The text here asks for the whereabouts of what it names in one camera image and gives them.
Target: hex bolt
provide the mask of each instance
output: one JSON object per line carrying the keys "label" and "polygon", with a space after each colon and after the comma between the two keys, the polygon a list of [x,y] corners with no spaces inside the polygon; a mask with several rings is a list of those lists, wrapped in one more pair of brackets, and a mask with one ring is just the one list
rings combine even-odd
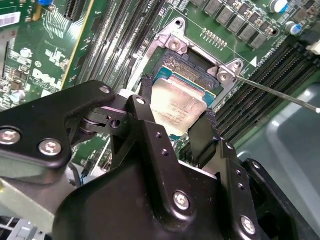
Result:
{"label": "hex bolt", "polygon": [[187,210],[190,206],[189,199],[185,194],[180,191],[176,191],[173,195],[173,201],[175,205],[181,210]]}
{"label": "hex bolt", "polygon": [[250,234],[254,235],[256,233],[256,228],[253,222],[246,216],[241,217],[241,223],[245,231]]}
{"label": "hex bolt", "polygon": [[13,129],[1,129],[0,130],[0,144],[3,145],[13,145],[19,142],[21,135],[19,132]]}
{"label": "hex bolt", "polygon": [[62,147],[58,141],[54,139],[48,139],[40,143],[39,151],[46,156],[56,156],[61,153]]}
{"label": "hex bolt", "polygon": [[105,93],[105,94],[109,94],[110,93],[110,90],[106,86],[100,87],[100,91]]}
{"label": "hex bolt", "polygon": [[252,164],[256,169],[260,169],[260,166],[257,162],[253,161]]}

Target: expansion slot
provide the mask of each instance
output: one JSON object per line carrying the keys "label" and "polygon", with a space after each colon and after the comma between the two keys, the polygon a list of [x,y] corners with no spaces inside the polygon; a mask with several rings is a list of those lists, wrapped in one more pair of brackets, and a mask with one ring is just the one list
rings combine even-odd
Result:
{"label": "expansion slot", "polygon": [[[251,80],[290,95],[317,72],[310,58],[299,46],[291,46],[288,39]],[[216,114],[217,129],[235,143],[282,102],[272,94],[243,85]]]}
{"label": "expansion slot", "polygon": [[103,20],[98,29],[98,34],[93,39],[93,43],[88,54],[88,57],[83,65],[81,74],[77,84],[87,82],[89,79],[94,79],[97,72],[97,62],[101,57],[104,43],[110,34],[113,27],[113,22],[117,17],[120,5],[117,0],[111,0]]}
{"label": "expansion slot", "polygon": [[132,40],[134,37],[137,36],[135,34],[135,31],[137,30],[137,28],[139,28],[141,26],[141,24],[145,20],[144,12],[145,12],[145,8],[147,6],[147,3],[148,2],[145,0],[140,0],[138,2],[138,4],[136,5],[136,7],[134,9],[134,12],[135,12],[134,17],[130,21],[132,23],[132,26],[127,28],[126,32],[124,33],[124,37],[123,37],[122,41],[119,43],[118,47],[116,48],[118,50],[117,54],[113,53],[110,64],[106,68],[106,71],[105,71],[106,73],[103,76],[103,82],[106,82],[107,79],[110,78],[111,73],[115,69],[115,67],[118,63],[118,60],[121,56],[121,53],[124,50],[124,48],[126,47],[126,45],[129,43],[130,40]]}
{"label": "expansion slot", "polygon": [[129,26],[128,20],[130,19],[130,15],[132,16],[132,14],[129,13],[128,10],[131,3],[132,2],[130,0],[124,0],[121,3],[120,10],[118,11],[115,17],[115,20],[113,22],[111,32],[104,42],[100,58],[97,61],[96,71],[93,73],[93,76],[91,76],[89,80],[99,80],[99,81],[103,80],[105,68],[107,67],[108,62],[114,50],[116,49],[114,42],[121,40],[121,38],[123,37],[123,32]]}
{"label": "expansion slot", "polygon": [[64,17],[71,22],[80,20],[87,0],[68,0],[64,12]]}

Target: white sticker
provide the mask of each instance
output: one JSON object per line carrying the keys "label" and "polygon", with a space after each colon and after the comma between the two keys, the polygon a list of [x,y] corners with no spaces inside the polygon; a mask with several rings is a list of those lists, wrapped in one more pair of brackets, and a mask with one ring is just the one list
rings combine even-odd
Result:
{"label": "white sticker", "polygon": [[20,22],[21,12],[0,15],[0,28]]}

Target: pcie slot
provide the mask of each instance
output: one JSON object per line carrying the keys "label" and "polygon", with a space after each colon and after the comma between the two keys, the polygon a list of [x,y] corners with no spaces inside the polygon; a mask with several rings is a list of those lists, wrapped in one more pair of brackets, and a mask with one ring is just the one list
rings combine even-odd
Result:
{"label": "pcie slot", "polygon": [[[267,62],[260,67],[251,77],[250,80],[256,83],[262,83],[262,80],[266,74],[270,73],[276,66],[282,63],[282,60],[293,51],[293,48],[286,43],[278,48],[274,53],[275,55],[271,56]],[[221,123],[228,117],[230,114],[230,108],[239,104],[239,99],[245,99],[255,88],[246,84],[243,84],[240,89],[234,94],[234,96],[226,103],[217,114],[216,120],[218,123]]]}
{"label": "pcie slot", "polygon": [[[281,89],[281,92],[288,95],[294,93],[317,71],[316,67],[308,70],[308,68],[310,68],[310,63],[306,60],[303,60],[301,65],[297,68],[297,71],[290,72],[285,76],[285,79],[280,82],[279,88]],[[282,102],[282,99],[264,92],[261,100],[254,105],[254,108],[246,113],[247,117],[244,116],[241,122],[231,125],[224,137],[232,143],[236,143],[259,122],[262,122],[263,119],[265,119],[265,117]]]}
{"label": "pcie slot", "polygon": [[[307,61],[305,61],[305,65],[303,64],[304,61],[303,59],[299,62],[295,62],[296,63],[296,67],[299,67],[300,64],[302,64],[302,69],[304,68],[304,66],[308,66],[308,63]],[[292,84],[292,81],[295,80],[295,75],[299,74],[301,68],[296,68],[296,69],[293,69],[293,71],[291,71],[289,73],[288,76],[285,76],[283,75],[285,72],[288,73],[288,71],[286,71],[286,69],[284,69],[282,71],[282,77],[278,78],[279,81],[277,81],[277,85],[274,87],[274,89],[276,89],[277,91],[280,91],[280,92],[284,92],[286,93],[286,86],[291,86]],[[244,121],[246,121],[245,124],[247,124],[248,122],[248,117],[250,119],[252,119],[256,113],[255,111],[259,111],[260,109],[265,109],[266,106],[268,106],[271,102],[270,102],[270,98],[273,98],[274,96],[272,94],[269,94],[267,92],[264,92],[260,89],[256,89],[255,90],[256,93],[258,93],[260,96],[259,98],[256,98],[252,104],[249,106],[249,108],[247,110],[245,110],[242,114],[240,114],[238,117],[237,117],[237,121],[234,121],[232,120],[231,123],[229,123],[229,125],[225,128],[225,129],[221,129],[220,133],[221,134],[224,134],[226,131],[230,132],[230,129],[233,128],[233,129],[241,129],[241,125],[243,124]]]}
{"label": "pcie slot", "polygon": [[[285,68],[279,67],[274,71],[268,72],[265,76],[263,76],[263,80],[260,82],[263,82],[262,84],[266,87],[274,88],[273,86],[276,85],[280,79],[282,79],[281,76],[285,72],[289,71],[300,58],[301,57],[298,55],[298,53],[292,52],[289,58],[283,63]],[[251,94],[246,94],[243,99],[238,99],[238,103],[236,106],[233,106],[228,118],[234,120],[234,122],[237,121],[241,117],[242,113],[249,109],[251,105],[261,97],[262,92],[263,91],[259,91],[258,89],[252,89],[250,91]],[[218,126],[221,134],[226,131],[226,125],[228,125],[227,121],[219,122]]]}
{"label": "pcie slot", "polygon": [[64,17],[71,22],[80,20],[87,0],[69,0],[66,4]]}

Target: screw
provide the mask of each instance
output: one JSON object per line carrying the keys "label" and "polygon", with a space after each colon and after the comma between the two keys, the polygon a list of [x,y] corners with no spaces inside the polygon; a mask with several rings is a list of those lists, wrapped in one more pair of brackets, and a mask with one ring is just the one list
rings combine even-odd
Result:
{"label": "screw", "polygon": [[20,133],[13,129],[2,129],[0,130],[0,144],[12,145],[19,142],[21,139]]}
{"label": "screw", "polygon": [[234,64],[234,68],[235,69],[239,69],[241,67],[241,64],[240,64],[240,62],[236,62],[235,64]]}
{"label": "screw", "polygon": [[256,163],[255,161],[252,162],[253,166],[256,168],[256,169],[260,169],[260,166],[258,163]]}
{"label": "screw", "polygon": [[225,145],[228,147],[228,149],[231,149],[231,150],[234,149],[233,146],[231,146],[231,144],[228,142],[226,142]]}
{"label": "screw", "polygon": [[256,233],[255,225],[248,217],[242,216],[241,223],[248,234],[254,235]]}
{"label": "screw", "polygon": [[138,103],[140,103],[140,104],[146,104],[146,101],[143,100],[143,99],[140,98],[140,97],[137,97],[137,98],[136,98],[136,101],[137,101]]}
{"label": "screw", "polygon": [[105,94],[109,94],[110,93],[110,90],[106,86],[100,87],[100,91],[105,93]]}
{"label": "screw", "polygon": [[220,80],[221,80],[221,82],[224,82],[225,80],[227,80],[227,76],[226,75],[221,75]]}
{"label": "screw", "polygon": [[56,140],[49,139],[40,143],[39,151],[46,156],[56,156],[61,153],[62,147]]}
{"label": "screw", "polygon": [[182,192],[175,192],[173,195],[175,205],[181,210],[187,210],[190,206],[189,199]]}

